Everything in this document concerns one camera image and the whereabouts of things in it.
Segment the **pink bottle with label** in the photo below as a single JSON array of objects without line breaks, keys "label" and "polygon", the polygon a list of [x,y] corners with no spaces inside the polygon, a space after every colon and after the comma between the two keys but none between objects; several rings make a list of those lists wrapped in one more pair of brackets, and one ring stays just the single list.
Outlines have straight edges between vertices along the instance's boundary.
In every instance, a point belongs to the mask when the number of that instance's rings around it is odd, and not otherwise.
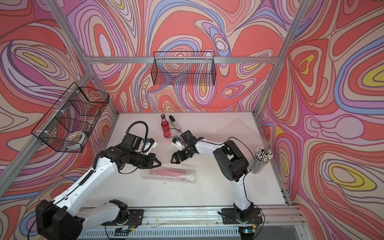
[{"label": "pink bottle with label", "polygon": [[187,170],[162,168],[158,170],[150,170],[150,175],[159,179],[171,179],[171,180],[188,180],[190,178],[190,172]]}]

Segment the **clear bubble wrap sheet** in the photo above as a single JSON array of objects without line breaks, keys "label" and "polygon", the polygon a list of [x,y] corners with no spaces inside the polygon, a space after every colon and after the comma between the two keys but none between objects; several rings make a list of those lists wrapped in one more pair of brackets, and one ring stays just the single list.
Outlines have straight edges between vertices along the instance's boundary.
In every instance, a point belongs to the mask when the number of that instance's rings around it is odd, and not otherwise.
[{"label": "clear bubble wrap sheet", "polygon": [[142,173],[142,179],[194,183],[196,172],[196,165],[166,165],[165,167],[144,170]]}]

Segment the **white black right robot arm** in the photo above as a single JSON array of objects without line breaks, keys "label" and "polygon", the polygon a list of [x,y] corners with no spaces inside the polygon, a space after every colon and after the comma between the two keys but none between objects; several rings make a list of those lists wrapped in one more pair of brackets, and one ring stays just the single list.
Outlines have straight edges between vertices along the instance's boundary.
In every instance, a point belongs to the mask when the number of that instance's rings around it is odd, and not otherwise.
[{"label": "white black right robot arm", "polygon": [[248,199],[245,177],[248,174],[249,161],[231,139],[224,143],[210,142],[203,137],[195,137],[186,131],[179,137],[172,138],[172,145],[178,149],[173,153],[171,164],[180,164],[191,159],[195,154],[205,154],[215,158],[223,176],[231,182],[235,202],[234,216],[221,212],[221,216],[245,223],[252,215],[254,204]]}]

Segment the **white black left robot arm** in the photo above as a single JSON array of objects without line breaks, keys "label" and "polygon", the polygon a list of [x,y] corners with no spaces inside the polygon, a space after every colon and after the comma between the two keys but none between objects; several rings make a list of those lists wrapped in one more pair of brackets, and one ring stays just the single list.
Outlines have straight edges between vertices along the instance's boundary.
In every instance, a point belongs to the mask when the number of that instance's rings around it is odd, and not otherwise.
[{"label": "white black left robot arm", "polygon": [[76,240],[83,232],[104,223],[126,224],[131,216],[128,206],[116,199],[98,208],[81,210],[99,186],[126,164],[137,170],[162,165],[154,153],[138,153],[119,146],[99,152],[93,166],[72,186],[53,200],[43,200],[37,205],[37,233],[47,240]]}]

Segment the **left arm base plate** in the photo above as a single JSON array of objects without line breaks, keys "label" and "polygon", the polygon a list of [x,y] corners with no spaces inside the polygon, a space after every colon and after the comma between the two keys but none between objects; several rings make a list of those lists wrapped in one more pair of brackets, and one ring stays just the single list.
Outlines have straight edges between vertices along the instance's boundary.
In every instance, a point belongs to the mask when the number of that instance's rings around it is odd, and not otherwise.
[{"label": "left arm base plate", "polygon": [[142,224],[144,218],[144,209],[128,209],[128,215],[120,220],[102,223],[102,226],[128,226],[138,227]]}]

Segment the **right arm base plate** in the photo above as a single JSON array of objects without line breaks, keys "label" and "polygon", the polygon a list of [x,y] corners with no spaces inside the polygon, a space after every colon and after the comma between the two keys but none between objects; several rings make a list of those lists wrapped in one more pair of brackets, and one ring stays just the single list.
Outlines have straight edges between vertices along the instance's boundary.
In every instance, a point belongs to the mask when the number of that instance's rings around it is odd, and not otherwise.
[{"label": "right arm base plate", "polygon": [[235,207],[223,208],[221,211],[218,211],[218,214],[222,217],[224,225],[251,224],[259,226],[263,223],[263,215],[257,208],[250,208],[244,211]]}]

